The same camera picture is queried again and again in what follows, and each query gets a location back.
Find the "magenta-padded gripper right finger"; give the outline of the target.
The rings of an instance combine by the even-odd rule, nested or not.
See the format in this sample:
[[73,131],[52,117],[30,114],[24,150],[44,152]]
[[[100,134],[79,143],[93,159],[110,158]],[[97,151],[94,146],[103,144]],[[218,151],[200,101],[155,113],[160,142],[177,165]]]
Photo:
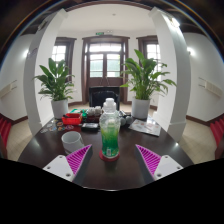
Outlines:
[[182,166],[169,155],[160,156],[140,145],[135,145],[135,156],[146,184],[182,169]]

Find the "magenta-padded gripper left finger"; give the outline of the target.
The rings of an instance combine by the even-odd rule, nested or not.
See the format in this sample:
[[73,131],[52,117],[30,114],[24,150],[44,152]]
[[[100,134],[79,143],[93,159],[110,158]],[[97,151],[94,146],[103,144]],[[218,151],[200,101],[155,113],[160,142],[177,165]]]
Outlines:
[[67,156],[58,155],[44,170],[81,186],[92,154],[92,145],[87,145]]

